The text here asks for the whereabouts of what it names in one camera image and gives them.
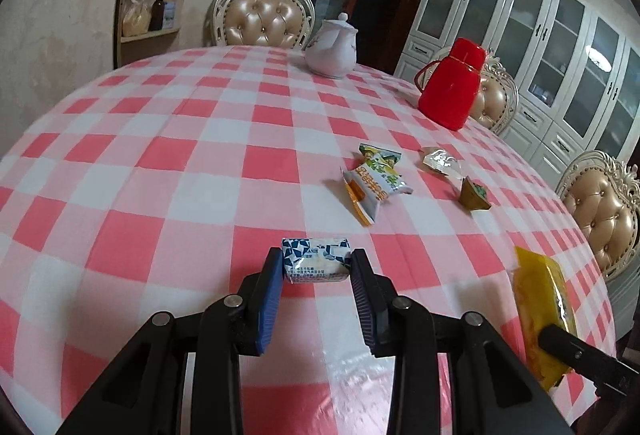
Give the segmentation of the beige tufted chair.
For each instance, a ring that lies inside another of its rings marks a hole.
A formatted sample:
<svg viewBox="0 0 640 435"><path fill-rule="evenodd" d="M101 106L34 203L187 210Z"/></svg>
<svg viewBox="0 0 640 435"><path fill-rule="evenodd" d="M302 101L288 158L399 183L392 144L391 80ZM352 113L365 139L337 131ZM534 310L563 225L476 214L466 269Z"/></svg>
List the beige tufted chair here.
<svg viewBox="0 0 640 435"><path fill-rule="evenodd" d="M567 166L555 193L588 241L605 280L629 267L639 250L638 166L601 150Z"/></svg>
<svg viewBox="0 0 640 435"><path fill-rule="evenodd" d="M445 57L449 50L450 47L436 59ZM497 57L486 52L480 70L480 87L468 120L473 119L489 131L499 134L513 119L517 106L518 90L511 74L506 72Z"/></svg>
<svg viewBox="0 0 640 435"><path fill-rule="evenodd" d="M302 50L316 11L311 0L215 0L205 19L207 42Z"/></svg>

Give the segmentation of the small blue white candy block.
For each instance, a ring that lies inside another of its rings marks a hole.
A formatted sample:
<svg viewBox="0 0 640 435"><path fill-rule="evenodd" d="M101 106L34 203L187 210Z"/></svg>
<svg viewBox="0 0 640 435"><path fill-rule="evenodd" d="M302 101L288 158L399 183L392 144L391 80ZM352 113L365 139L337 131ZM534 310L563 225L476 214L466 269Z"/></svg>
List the small blue white candy block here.
<svg viewBox="0 0 640 435"><path fill-rule="evenodd" d="M291 283L342 281L350 275L352 246L346 238L284 238L281 250Z"/></svg>

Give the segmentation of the orange white small snack packet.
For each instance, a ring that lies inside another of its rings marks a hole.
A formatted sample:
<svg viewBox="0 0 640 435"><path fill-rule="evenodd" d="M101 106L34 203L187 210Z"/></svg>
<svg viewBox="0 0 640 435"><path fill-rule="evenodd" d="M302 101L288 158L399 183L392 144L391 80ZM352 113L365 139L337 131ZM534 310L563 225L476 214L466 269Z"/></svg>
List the orange white small snack packet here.
<svg viewBox="0 0 640 435"><path fill-rule="evenodd" d="M396 170L401 153L368 143L358 147L362 162L342 171L346 192L364 226L375 223L378 209L394 195L412 195L413 189Z"/></svg>

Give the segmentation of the beige tufted chair right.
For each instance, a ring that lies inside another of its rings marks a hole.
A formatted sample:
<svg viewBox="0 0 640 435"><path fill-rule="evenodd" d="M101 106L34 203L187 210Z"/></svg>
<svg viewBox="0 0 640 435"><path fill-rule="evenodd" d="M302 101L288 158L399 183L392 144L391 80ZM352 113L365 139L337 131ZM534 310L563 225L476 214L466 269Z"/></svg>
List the beige tufted chair right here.
<svg viewBox="0 0 640 435"><path fill-rule="evenodd" d="M605 280L629 267L639 250L638 166L601 150L567 166L555 193L588 241Z"/></svg>

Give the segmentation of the pink white checkered tablecloth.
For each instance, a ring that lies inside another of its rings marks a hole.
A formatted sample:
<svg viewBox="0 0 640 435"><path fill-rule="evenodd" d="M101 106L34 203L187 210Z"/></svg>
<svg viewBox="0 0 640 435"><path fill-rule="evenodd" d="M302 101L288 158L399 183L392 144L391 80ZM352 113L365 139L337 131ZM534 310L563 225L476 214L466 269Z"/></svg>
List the pink white checkered tablecloth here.
<svg viewBox="0 0 640 435"><path fill-rule="evenodd" d="M364 226L342 171L361 143L401 153L412 195ZM422 163L446 149L487 190ZM313 76L299 54L200 48L100 77L35 122L1 162L1 384L28 427L51 434L156 311L197 313L235 291L285 237L346 238L431 311L482 313L524 349L514 247L549 255L579 337L613 351L608 292L553 189L474 121L451 132L411 84L359 67Z"/></svg>

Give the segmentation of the dark green small snack packet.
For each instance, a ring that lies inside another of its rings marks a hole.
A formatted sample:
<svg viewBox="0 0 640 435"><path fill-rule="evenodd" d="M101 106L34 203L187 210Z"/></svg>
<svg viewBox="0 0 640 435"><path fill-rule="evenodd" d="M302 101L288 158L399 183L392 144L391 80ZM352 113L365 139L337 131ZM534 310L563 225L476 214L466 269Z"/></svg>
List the dark green small snack packet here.
<svg viewBox="0 0 640 435"><path fill-rule="evenodd" d="M473 182L470 177L462 180L458 202L468 211L485 211L491 208L486 188Z"/></svg>

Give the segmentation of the beige tufted chair far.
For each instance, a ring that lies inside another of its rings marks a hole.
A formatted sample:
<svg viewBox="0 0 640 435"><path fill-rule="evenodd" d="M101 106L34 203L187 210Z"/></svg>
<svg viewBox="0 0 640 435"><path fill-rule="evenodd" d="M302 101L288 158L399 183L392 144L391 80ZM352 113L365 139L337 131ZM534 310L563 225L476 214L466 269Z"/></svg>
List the beige tufted chair far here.
<svg viewBox="0 0 640 435"><path fill-rule="evenodd" d="M316 11L311 0L215 0L205 19L207 42L302 50Z"/></svg>

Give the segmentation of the silver crumpled small wrapper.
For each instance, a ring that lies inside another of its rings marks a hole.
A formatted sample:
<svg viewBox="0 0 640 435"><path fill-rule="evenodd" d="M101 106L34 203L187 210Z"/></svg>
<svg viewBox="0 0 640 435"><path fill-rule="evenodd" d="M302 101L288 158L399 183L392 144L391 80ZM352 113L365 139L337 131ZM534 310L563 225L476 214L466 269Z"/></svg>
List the silver crumpled small wrapper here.
<svg viewBox="0 0 640 435"><path fill-rule="evenodd" d="M464 178L460 161L450 153L439 147L423 147L421 149L422 163L442 176L452 180L462 181Z"/></svg>

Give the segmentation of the white ceramic teapot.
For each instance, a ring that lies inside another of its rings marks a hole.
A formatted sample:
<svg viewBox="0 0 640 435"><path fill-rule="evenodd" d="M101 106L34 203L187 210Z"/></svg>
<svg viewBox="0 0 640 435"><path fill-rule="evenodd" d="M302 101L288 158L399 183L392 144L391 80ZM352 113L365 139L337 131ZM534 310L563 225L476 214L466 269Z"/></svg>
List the white ceramic teapot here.
<svg viewBox="0 0 640 435"><path fill-rule="evenodd" d="M318 76L341 79L356 67L358 30L348 22L348 13L326 19L304 51L307 68Z"/></svg>

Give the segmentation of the red thermos jug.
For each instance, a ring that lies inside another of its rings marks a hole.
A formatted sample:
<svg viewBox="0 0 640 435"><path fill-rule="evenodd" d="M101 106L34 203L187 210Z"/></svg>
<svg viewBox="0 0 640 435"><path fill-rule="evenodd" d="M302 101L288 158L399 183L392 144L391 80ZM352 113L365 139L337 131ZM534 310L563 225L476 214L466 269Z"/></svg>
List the red thermos jug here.
<svg viewBox="0 0 640 435"><path fill-rule="evenodd" d="M470 115L485 59L483 47L457 38L445 57L420 69L414 84L421 93L418 109L422 114L450 131L459 131Z"/></svg>

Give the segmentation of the yellow sandwich bread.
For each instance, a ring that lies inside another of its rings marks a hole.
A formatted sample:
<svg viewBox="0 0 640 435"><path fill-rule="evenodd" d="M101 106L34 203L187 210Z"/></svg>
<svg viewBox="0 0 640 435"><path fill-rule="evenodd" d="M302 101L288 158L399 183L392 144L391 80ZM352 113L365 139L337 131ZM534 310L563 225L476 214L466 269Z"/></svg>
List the yellow sandwich bread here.
<svg viewBox="0 0 640 435"><path fill-rule="evenodd" d="M575 316L561 266L546 255L514 247L518 267L511 282L523 333L526 366L540 386L549 392L570 369L547 354L538 344L538 334L548 325L577 334Z"/></svg>

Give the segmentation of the dark brown bottle on shelf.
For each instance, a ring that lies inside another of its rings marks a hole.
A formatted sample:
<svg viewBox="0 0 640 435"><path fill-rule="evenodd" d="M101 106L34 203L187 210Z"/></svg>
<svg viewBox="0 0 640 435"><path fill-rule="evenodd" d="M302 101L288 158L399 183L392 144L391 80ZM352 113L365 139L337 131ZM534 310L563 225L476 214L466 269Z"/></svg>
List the dark brown bottle on shelf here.
<svg viewBox="0 0 640 435"><path fill-rule="evenodd" d="M160 31L164 25L165 0L155 0L151 6L149 32Z"/></svg>

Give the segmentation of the beige tufted chair middle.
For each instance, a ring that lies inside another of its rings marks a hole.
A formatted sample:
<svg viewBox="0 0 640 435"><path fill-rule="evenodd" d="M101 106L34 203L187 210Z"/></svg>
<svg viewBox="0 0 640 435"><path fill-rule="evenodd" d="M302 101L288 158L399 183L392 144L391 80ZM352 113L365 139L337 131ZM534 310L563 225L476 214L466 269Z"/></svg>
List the beige tufted chair middle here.
<svg viewBox="0 0 640 435"><path fill-rule="evenodd" d="M436 59L445 57L449 50L450 47ZM480 87L468 120L473 119L489 131L499 134L513 119L517 106L518 90L511 74L506 72L497 57L486 52L480 70Z"/></svg>

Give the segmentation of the white glass-door cabinet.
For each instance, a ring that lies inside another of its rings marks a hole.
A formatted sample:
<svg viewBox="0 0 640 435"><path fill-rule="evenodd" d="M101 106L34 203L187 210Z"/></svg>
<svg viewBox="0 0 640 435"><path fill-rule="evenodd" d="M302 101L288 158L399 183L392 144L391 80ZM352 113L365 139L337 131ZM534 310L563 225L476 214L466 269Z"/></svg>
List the white glass-door cabinet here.
<svg viewBox="0 0 640 435"><path fill-rule="evenodd" d="M463 36L518 89L500 137L549 185L587 150L626 162L639 140L639 47L582 0L421 0L396 77Z"/></svg>

